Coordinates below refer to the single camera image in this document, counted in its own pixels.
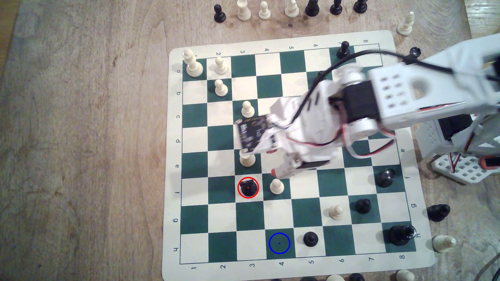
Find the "black chess piece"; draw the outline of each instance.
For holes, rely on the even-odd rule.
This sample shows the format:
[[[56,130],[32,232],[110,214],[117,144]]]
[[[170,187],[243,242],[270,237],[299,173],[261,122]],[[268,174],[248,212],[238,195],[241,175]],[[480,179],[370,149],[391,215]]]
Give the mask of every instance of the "black chess piece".
[[[358,14],[363,14],[368,9],[367,0],[357,0],[352,9]]]
[[[318,6],[318,0],[309,0],[307,6],[305,6],[305,14],[309,17],[315,17],[320,12],[320,6]]]
[[[432,205],[427,208],[427,216],[429,220],[438,223],[448,216],[450,210],[450,206],[446,204]]]
[[[330,13],[338,16],[342,13],[342,0],[333,0],[333,5],[330,6]]]
[[[393,184],[396,172],[393,169],[385,169],[375,175],[375,184],[381,188],[388,188]]]
[[[223,23],[226,20],[226,14],[222,11],[222,7],[219,4],[213,6],[213,10],[215,11],[215,15],[213,15],[213,20],[217,23]]]
[[[314,247],[316,246],[316,244],[318,244],[318,235],[312,231],[309,231],[304,234],[303,241],[307,247]]]
[[[360,214],[368,214],[368,212],[370,212],[370,210],[372,209],[372,202],[370,201],[370,199],[366,198],[359,199],[358,201],[356,201],[354,209]]]
[[[241,193],[246,197],[252,197],[257,193],[258,187],[253,179],[242,181],[239,184]]]
[[[340,44],[340,48],[337,50],[337,58],[339,60],[345,58],[346,56],[349,56],[351,54],[351,51],[349,50],[349,42],[343,41]]]
[[[403,246],[417,235],[417,230],[411,224],[394,225],[389,229],[389,240],[395,246]]]

